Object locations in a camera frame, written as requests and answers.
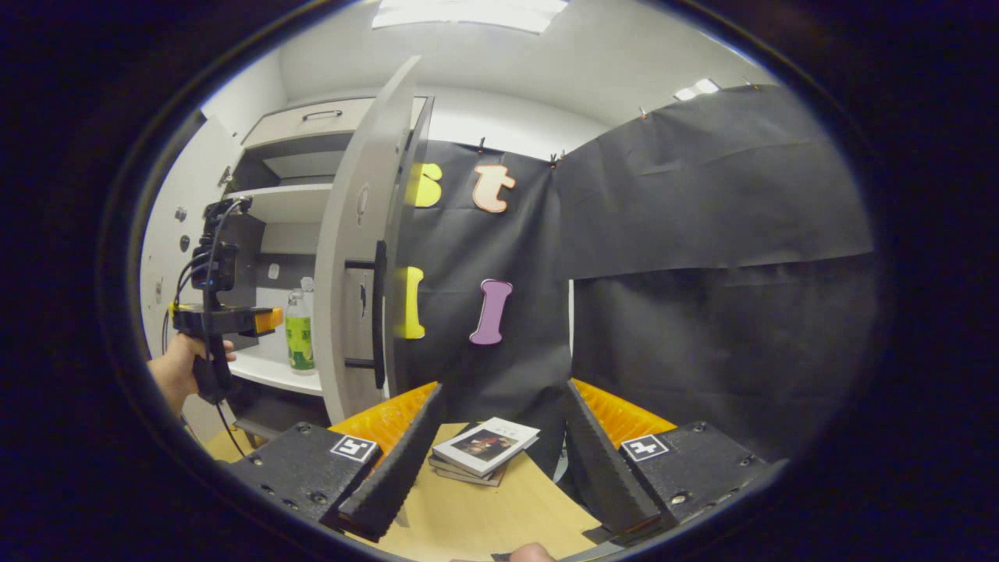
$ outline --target bottle label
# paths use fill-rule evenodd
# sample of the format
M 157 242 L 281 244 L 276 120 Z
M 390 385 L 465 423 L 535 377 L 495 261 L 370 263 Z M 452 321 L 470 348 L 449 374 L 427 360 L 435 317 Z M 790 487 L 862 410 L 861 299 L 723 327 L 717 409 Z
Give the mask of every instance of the bottle label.
M 288 362 L 293 369 L 314 369 L 312 356 L 312 319 L 309 317 L 285 318 L 288 336 Z

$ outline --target wooden table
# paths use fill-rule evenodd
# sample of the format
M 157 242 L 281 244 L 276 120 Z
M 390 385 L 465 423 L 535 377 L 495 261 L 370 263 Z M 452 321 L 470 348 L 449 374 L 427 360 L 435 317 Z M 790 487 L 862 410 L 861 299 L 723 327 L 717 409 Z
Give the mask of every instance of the wooden table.
M 443 424 L 434 444 L 466 424 Z M 600 522 L 558 489 L 525 453 L 517 454 L 496 488 L 438 476 L 424 457 L 406 503 L 378 543 L 348 534 L 412 560 L 492 560 L 526 543 L 540 543 L 563 558 L 593 547 L 582 532 Z

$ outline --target black cloth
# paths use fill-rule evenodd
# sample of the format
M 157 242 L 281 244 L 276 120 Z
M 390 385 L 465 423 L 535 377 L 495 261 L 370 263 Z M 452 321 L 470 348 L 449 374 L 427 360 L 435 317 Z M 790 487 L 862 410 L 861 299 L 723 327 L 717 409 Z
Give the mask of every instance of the black cloth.
M 572 279 L 873 250 L 846 162 L 778 86 L 723 90 L 629 121 L 566 155 L 555 185 Z
M 843 406 L 879 307 L 872 254 L 574 282 L 573 376 L 762 458 L 802 450 Z
M 416 209 L 408 221 L 407 263 L 424 271 L 418 296 L 427 333 L 405 340 L 406 381 L 415 388 L 445 384 L 448 421 L 499 416 L 539 428 L 528 454 L 554 472 L 564 423 L 558 407 L 568 379 L 567 284 L 559 270 L 558 198 L 547 162 L 510 153 L 431 141 L 428 163 L 441 166 L 441 200 Z M 502 188 L 506 210 L 476 206 L 476 166 L 506 166 L 515 180 Z M 513 286 L 502 313 L 496 345 L 475 345 L 485 279 Z

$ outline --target drawer handle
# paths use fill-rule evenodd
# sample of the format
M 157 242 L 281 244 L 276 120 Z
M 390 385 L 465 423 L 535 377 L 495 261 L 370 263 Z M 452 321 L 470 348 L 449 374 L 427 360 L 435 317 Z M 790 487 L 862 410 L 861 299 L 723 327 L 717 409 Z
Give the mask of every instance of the drawer handle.
M 310 118 L 310 117 L 312 117 L 313 115 L 324 115 L 324 114 L 326 114 L 326 113 L 333 113 L 333 114 L 335 114 L 335 115 L 336 115 L 337 117 L 340 117 L 341 115 L 343 115 L 343 114 L 344 114 L 344 112 L 343 112 L 343 111 L 341 111 L 341 110 L 339 110 L 339 109 L 331 109 L 331 110 L 329 110 L 329 111 L 317 111 L 316 113 L 307 113 L 306 115 L 303 115 L 303 116 L 302 116 L 302 120 L 303 120 L 303 121 L 308 121 L 308 120 L 309 120 L 309 118 Z

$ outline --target drawer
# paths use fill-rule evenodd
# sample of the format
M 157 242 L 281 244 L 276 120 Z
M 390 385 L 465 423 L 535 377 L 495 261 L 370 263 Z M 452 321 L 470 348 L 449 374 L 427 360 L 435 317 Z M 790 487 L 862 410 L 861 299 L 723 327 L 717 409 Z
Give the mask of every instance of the drawer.
M 250 132 L 243 146 L 249 150 L 295 138 L 352 133 L 357 130 L 374 101 L 375 98 L 330 101 L 266 115 Z M 425 101 L 426 98 L 413 99 L 411 128 L 416 125 Z

